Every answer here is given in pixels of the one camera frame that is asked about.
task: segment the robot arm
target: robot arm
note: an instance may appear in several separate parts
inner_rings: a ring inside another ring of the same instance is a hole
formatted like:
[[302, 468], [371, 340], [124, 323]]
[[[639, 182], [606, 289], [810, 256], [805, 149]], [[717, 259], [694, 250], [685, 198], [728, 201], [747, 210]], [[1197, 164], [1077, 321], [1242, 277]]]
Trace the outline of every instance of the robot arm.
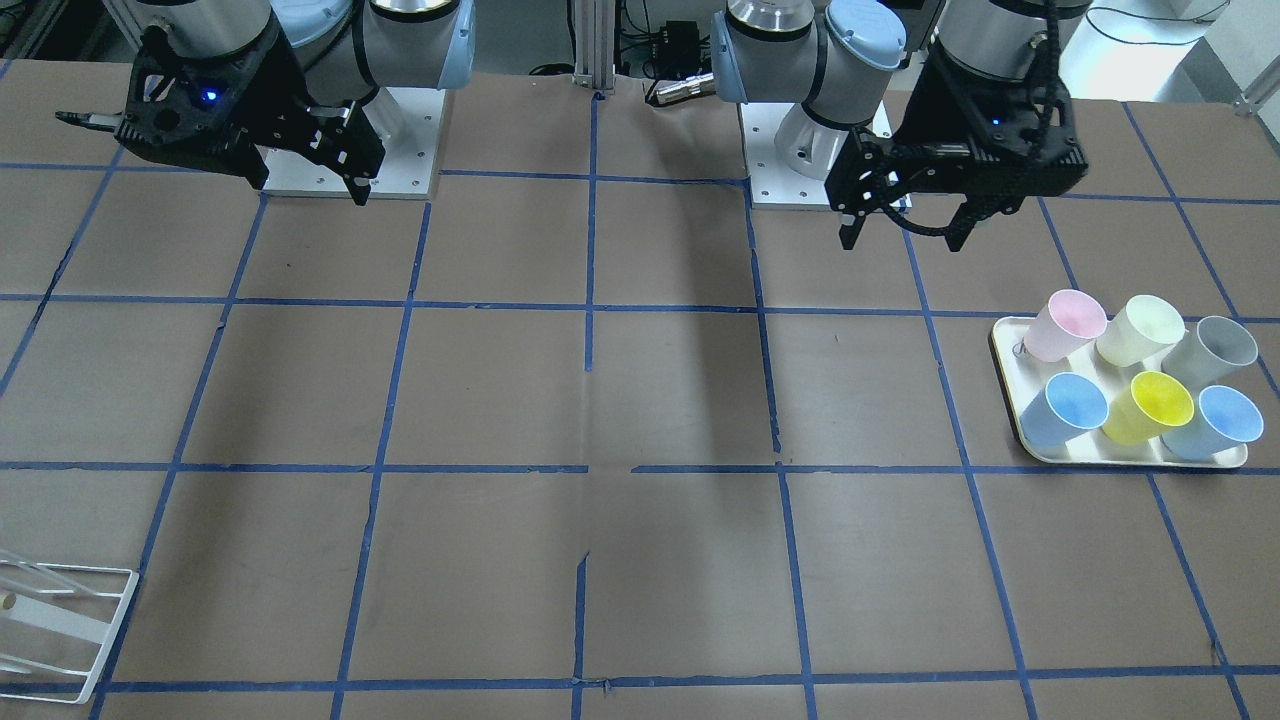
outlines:
[[[868, 129], [906, 31], [874, 0], [730, 0], [717, 15], [718, 92], [732, 102], [796, 102], [776, 145], [792, 169], [826, 178], [852, 249], [872, 211], [960, 250], [974, 225], [1032, 195], [1061, 195], [1088, 172], [1057, 77], [1061, 45], [1089, 0], [951, 0], [890, 138]], [[951, 223], [927, 228], [892, 204], [909, 192], [964, 193]]]
[[146, 160], [243, 177], [259, 190], [268, 177], [259, 149], [291, 150], [342, 177], [364, 205], [385, 155], [364, 106], [384, 85], [466, 85], [474, 5], [348, 0], [346, 6], [349, 22], [307, 38], [332, 36], [308, 63], [316, 76], [308, 83], [269, 0], [234, 9], [221, 0], [128, 0], [142, 31], [124, 111], [58, 117], [111, 132]]

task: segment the gray cup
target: gray cup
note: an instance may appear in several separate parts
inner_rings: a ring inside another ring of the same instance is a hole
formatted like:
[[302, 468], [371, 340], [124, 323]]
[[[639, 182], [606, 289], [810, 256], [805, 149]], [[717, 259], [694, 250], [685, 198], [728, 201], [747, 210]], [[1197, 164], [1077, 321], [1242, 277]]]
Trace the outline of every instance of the gray cup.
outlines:
[[1258, 359], [1258, 343], [1235, 320], [1210, 315], [1165, 356], [1160, 369], [1196, 392]]

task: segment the yellow cup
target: yellow cup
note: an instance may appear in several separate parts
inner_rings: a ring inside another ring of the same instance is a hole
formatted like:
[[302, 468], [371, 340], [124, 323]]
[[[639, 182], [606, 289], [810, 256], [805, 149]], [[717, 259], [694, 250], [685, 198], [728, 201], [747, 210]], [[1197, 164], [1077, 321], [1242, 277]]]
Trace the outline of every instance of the yellow cup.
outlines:
[[1196, 404], [1183, 383], [1164, 373], [1138, 373], [1129, 392], [1111, 401], [1102, 432], [1120, 445], [1139, 445], [1192, 421]]

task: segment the gray floor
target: gray floor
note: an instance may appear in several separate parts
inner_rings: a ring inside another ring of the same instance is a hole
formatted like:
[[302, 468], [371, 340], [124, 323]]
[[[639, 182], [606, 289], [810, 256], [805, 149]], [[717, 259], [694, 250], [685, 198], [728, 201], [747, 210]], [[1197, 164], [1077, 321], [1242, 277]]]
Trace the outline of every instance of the gray floor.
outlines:
[[1084, 101], [1073, 195], [844, 252], [639, 83], [480, 76], [435, 201], [357, 209], [50, 120], [127, 68], [0, 73], [0, 546], [145, 573], [93, 703], [0, 716], [1280, 717], [1280, 436], [1047, 468], [987, 345], [1156, 292], [1254, 332], [1280, 427], [1229, 108]]

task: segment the metal post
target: metal post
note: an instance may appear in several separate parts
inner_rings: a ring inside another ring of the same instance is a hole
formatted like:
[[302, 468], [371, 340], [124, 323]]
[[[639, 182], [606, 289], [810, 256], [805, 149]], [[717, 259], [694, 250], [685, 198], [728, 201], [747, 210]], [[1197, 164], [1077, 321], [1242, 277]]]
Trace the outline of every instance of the metal post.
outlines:
[[1235, 114], [1245, 117], [1257, 113], [1276, 91], [1280, 91], [1280, 56], [1271, 60], [1267, 69], [1240, 92], [1240, 99], [1235, 101]]
[[616, 0], [573, 0], [573, 82], [613, 92], [613, 5]]

